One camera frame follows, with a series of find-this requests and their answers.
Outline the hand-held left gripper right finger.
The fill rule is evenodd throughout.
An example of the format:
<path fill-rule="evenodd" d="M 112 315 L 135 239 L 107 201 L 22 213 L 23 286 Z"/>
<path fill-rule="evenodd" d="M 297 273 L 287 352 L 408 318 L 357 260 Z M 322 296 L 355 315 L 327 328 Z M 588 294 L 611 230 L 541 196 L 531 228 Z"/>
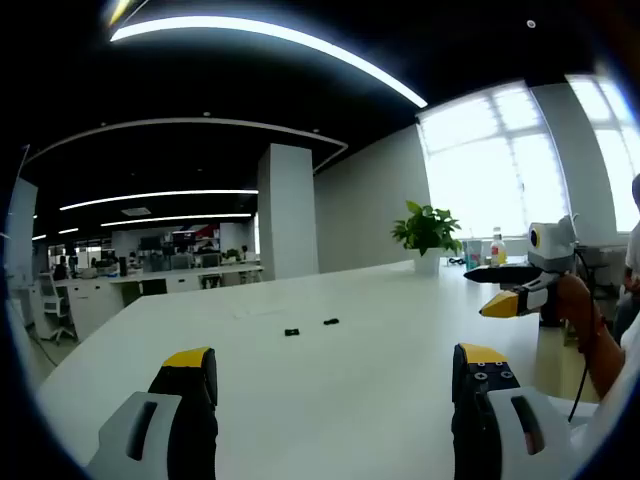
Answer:
<path fill-rule="evenodd" d="M 571 430 L 549 397 L 522 387 L 497 351 L 454 347 L 451 432 L 456 479 L 571 479 Z"/>

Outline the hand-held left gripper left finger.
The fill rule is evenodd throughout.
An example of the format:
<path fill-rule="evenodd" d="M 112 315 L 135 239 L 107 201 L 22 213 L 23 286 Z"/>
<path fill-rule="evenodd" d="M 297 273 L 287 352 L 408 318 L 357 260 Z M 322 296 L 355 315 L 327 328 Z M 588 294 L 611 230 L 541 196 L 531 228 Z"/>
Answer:
<path fill-rule="evenodd" d="M 214 479 L 217 404 L 215 350 L 172 355 L 149 389 L 131 394 L 99 429 L 87 474 L 93 479 Z"/>

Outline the person's right hand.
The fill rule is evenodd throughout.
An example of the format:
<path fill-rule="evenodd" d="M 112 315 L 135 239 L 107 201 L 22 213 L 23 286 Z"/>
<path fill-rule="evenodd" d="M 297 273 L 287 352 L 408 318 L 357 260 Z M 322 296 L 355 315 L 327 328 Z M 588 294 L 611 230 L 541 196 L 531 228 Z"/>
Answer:
<path fill-rule="evenodd" d="M 576 275 L 562 276 L 556 288 L 556 313 L 573 327 L 579 350 L 585 353 L 604 329 L 601 311 L 586 284 Z"/>

